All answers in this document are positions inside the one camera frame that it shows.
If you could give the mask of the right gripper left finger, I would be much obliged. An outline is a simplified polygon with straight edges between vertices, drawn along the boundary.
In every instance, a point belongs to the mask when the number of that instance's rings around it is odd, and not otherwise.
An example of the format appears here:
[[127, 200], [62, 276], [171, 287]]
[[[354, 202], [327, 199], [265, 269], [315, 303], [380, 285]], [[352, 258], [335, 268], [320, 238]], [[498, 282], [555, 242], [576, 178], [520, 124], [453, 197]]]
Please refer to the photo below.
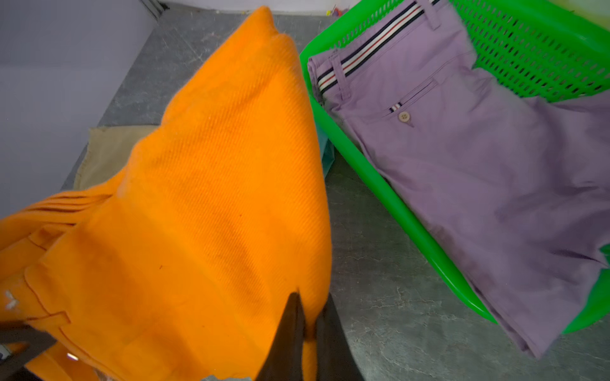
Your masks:
[[256, 381], [303, 381], [305, 317], [298, 293], [291, 293], [273, 344]]

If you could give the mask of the teal pants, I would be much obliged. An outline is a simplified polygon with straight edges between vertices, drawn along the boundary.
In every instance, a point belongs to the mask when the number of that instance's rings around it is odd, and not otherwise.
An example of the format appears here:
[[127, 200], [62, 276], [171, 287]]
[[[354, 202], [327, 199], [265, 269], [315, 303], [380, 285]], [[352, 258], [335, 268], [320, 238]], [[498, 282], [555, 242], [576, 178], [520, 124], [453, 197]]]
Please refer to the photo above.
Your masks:
[[322, 173], [324, 177], [327, 177], [328, 172], [335, 162], [335, 146], [330, 141], [327, 134], [318, 125], [316, 125], [316, 133], [319, 142]]

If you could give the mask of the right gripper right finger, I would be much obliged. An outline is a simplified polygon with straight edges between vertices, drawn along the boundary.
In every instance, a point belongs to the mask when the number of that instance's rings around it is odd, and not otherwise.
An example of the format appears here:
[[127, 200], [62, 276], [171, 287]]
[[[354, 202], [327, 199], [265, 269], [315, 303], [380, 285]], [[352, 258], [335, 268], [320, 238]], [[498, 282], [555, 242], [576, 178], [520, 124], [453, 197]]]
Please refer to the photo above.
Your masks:
[[364, 381], [358, 368], [332, 295], [316, 320], [317, 381]]

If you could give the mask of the purple shorts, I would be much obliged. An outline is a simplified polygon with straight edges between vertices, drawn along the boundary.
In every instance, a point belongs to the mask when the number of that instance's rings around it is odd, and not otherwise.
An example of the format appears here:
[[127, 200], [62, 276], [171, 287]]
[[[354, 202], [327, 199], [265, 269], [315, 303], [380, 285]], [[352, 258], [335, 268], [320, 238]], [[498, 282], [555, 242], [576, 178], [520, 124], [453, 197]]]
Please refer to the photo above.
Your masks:
[[317, 100], [508, 336], [541, 357], [608, 262], [609, 94], [521, 98], [446, 1], [407, 1], [308, 60]]

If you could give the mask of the orange pants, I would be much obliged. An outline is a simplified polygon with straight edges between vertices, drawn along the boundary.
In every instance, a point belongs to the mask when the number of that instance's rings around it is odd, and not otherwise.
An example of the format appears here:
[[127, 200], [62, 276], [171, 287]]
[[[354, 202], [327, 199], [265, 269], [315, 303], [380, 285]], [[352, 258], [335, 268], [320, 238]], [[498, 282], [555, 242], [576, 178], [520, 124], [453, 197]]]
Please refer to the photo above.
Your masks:
[[55, 338], [44, 380], [252, 379], [297, 293], [313, 380], [331, 252], [298, 52], [262, 7], [118, 174], [1, 221], [1, 320]]

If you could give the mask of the green plastic basket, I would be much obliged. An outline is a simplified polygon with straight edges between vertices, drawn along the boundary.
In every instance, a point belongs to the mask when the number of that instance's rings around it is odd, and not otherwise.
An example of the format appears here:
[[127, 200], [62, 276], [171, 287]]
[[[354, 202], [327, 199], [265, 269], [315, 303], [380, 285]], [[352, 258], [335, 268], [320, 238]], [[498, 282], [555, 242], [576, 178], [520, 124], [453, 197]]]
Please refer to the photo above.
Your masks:
[[[457, 1], [478, 66], [523, 97], [550, 102], [609, 89], [609, 32], [547, 1]], [[491, 314], [448, 255], [335, 120], [311, 98], [316, 125], [410, 236], [444, 283], [485, 319]]]

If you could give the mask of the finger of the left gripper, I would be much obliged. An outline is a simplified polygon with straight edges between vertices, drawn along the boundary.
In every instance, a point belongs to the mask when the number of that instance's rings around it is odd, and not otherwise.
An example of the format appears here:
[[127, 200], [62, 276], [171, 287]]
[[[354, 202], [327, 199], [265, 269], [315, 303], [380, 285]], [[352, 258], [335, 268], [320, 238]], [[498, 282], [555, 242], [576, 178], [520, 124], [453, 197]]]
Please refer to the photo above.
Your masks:
[[56, 342], [49, 333], [29, 325], [1, 325], [1, 380], [38, 380], [25, 365]]

